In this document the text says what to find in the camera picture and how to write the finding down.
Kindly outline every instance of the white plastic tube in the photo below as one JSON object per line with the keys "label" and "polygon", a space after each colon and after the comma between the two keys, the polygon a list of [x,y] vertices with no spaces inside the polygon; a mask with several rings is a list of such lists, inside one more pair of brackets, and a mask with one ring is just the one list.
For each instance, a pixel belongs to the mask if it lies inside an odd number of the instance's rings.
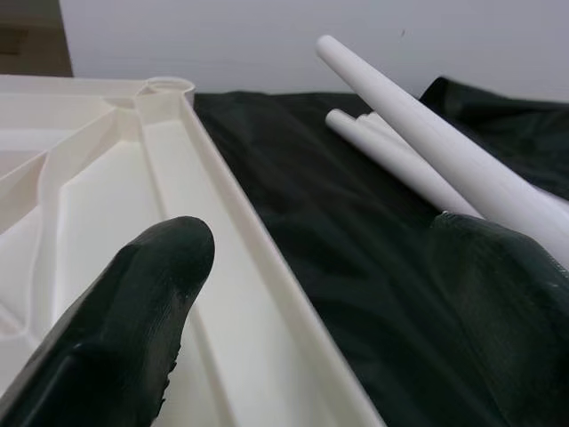
{"label": "white plastic tube", "polygon": [[[381,118],[381,116],[377,113],[371,113],[369,115],[363,114],[362,116],[358,117],[356,121],[374,132],[377,133],[377,137],[380,138],[382,141],[391,142],[393,144],[398,144],[401,147],[404,147],[411,151],[415,156],[420,158],[423,162],[426,160],[417,153],[414,149],[411,148],[407,142],[399,136],[397,132],[395,132],[388,123]],[[564,198],[556,196],[554,194],[549,193],[545,189],[540,189],[539,187],[535,187],[543,196],[550,198],[556,204],[558,204],[564,211],[569,213],[569,202]]]}
{"label": "white plastic tube", "polygon": [[435,169],[408,148],[383,141],[375,131],[338,109],[330,111],[326,124],[441,211],[480,217]]}
{"label": "white plastic tube", "polygon": [[373,130],[381,138],[389,140],[393,144],[398,144],[401,147],[408,149],[413,154],[419,156],[417,152],[414,149],[412,149],[411,146],[407,144],[407,142],[405,142],[405,140],[401,138],[401,136],[399,136],[399,134],[395,132],[393,128],[389,126],[387,123],[385,122],[379,123],[377,120],[372,119],[371,115],[370,116],[362,115],[356,119],[356,122],[359,125],[362,125],[370,130]]}
{"label": "white plastic tube", "polygon": [[331,36],[317,52],[486,219],[537,240],[569,268],[569,214]]}

